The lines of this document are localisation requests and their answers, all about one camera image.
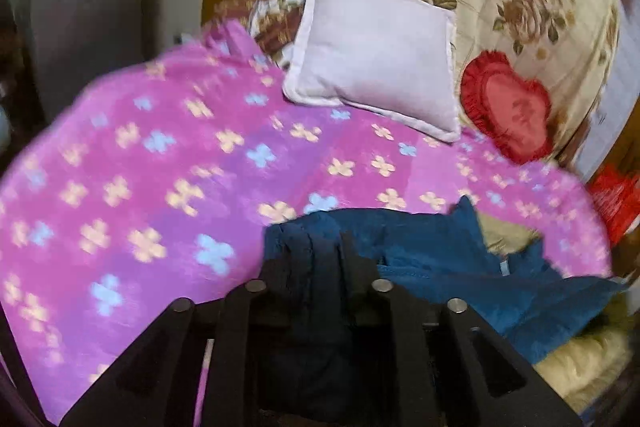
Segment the pink floral bed cover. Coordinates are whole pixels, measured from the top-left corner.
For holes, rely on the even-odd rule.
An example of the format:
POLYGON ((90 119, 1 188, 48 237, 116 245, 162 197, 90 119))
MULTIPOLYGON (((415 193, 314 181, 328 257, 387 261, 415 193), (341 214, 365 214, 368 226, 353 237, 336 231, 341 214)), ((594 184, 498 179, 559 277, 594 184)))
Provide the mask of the pink floral bed cover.
POLYGON ((356 108, 288 103, 237 24, 94 80, 1 181, 1 303, 59 421, 181 296, 251 277, 267 225, 335 208, 443 212, 461 197, 537 230, 567 277, 611 272, 576 176, 513 165, 356 108))

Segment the red shopping bag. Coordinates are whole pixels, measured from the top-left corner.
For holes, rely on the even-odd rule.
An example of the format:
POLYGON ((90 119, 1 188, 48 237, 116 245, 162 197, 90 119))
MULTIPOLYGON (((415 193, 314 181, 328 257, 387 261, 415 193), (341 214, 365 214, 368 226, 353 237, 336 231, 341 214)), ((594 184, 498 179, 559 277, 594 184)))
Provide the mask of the red shopping bag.
POLYGON ((587 187, 614 247, 639 219, 639 175, 605 165, 587 187))

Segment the white square pillow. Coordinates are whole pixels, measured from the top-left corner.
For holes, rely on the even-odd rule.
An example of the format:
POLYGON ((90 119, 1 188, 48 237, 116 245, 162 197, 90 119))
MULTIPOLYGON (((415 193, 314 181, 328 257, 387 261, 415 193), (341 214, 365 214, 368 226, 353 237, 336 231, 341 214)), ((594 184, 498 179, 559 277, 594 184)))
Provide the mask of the white square pillow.
POLYGON ((421 0, 305 0, 282 83, 292 102, 355 106, 442 142, 461 135, 453 12, 421 0))

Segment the brown floral pillow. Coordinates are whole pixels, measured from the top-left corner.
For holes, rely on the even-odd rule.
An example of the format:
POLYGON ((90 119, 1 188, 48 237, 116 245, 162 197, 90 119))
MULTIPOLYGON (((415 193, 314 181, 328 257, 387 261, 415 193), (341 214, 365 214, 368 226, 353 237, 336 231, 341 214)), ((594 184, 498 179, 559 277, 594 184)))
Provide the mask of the brown floral pillow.
POLYGON ((248 19, 248 32, 280 69, 290 67, 306 0, 258 0, 248 19))

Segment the red heart cushion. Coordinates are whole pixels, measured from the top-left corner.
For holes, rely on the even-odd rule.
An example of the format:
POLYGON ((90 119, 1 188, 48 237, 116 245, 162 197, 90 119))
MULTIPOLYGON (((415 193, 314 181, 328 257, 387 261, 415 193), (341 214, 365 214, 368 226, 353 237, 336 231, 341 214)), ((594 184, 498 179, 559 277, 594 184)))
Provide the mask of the red heart cushion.
POLYGON ((484 51, 466 65, 460 103, 472 124, 515 164, 551 154, 550 96, 539 81, 518 75, 506 54, 484 51))

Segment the teal puffer jacket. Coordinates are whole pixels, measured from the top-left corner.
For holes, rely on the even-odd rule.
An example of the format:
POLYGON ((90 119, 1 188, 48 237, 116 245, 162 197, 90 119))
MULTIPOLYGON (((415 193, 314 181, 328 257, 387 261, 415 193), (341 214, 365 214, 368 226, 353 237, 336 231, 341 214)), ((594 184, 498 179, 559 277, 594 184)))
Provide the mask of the teal puffer jacket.
POLYGON ((388 209, 317 211, 271 225, 267 260, 288 256, 310 273, 352 240, 383 279, 430 303, 465 300, 529 363, 577 336, 623 287, 602 277, 566 279, 544 259, 544 242, 500 259, 485 246, 468 198, 446 215, 388 209))

